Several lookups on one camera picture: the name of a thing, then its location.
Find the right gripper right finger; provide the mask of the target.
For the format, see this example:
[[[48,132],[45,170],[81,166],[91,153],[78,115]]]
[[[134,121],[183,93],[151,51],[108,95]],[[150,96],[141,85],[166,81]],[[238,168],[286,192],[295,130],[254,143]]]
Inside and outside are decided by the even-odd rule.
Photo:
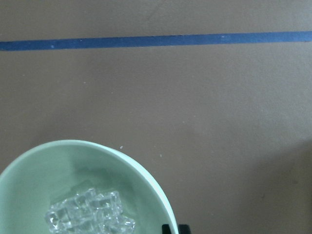
[[[179,234],[190,234],[190,226],[187,224],[178,225]]]

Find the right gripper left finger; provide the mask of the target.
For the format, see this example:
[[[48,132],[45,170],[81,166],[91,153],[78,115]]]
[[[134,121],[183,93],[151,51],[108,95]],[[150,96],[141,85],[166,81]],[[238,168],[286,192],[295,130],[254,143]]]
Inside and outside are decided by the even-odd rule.
[[[169,224],[163,224],[162,225],[162,234],[171,234]]]

